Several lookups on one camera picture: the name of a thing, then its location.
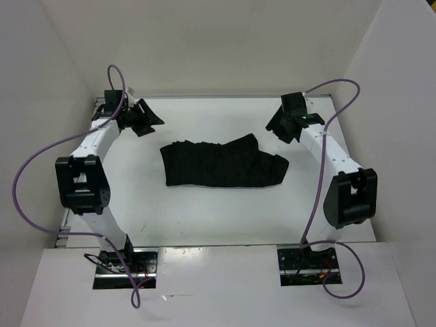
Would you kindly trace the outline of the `black pleated skirt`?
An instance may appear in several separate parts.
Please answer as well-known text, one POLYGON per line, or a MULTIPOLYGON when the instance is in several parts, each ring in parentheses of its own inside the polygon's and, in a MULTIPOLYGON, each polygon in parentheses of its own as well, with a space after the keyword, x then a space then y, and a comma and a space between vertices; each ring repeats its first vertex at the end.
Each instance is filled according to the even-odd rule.
POLYGON ((226 144, 173 142, 160 148, 167 186, 263 188, 283 182, 289 161, 259 149, 247 134, 226 144))

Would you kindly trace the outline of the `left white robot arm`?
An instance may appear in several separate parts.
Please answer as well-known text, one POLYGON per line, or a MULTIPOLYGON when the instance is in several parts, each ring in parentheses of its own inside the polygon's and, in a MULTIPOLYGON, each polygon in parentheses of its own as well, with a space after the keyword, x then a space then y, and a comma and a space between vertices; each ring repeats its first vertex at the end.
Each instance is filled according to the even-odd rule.
POLYGON ((103 261, 111 262, 120 272, 130 271, 136 263, 134 247, 116 222, 110 208, 111 190, 103 161, 112 143, 124 129, 137 136, 153 133, 154 125, 163 125, 144 99, 124 99, 114 120, 119 91, 109 92, 94 114, 90 133, 68 157, 55 162, 61 203, 82 218, 91 232, 99 235, 103 261))

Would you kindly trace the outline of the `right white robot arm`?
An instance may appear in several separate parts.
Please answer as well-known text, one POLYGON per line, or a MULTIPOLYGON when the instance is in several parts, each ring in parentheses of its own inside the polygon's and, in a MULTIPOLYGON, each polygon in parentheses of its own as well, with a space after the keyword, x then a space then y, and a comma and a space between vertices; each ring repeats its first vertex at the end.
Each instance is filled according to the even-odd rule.
POLYGON ((317 191, 300 239, 300 263, 313 268, 322 251, 341 240, 344 231, 375 215, 378 176, 354 161, 326 129, 322 117, 306 107, 280 105, 266 126, 280 140, 296 140, 320 165, 317 191))

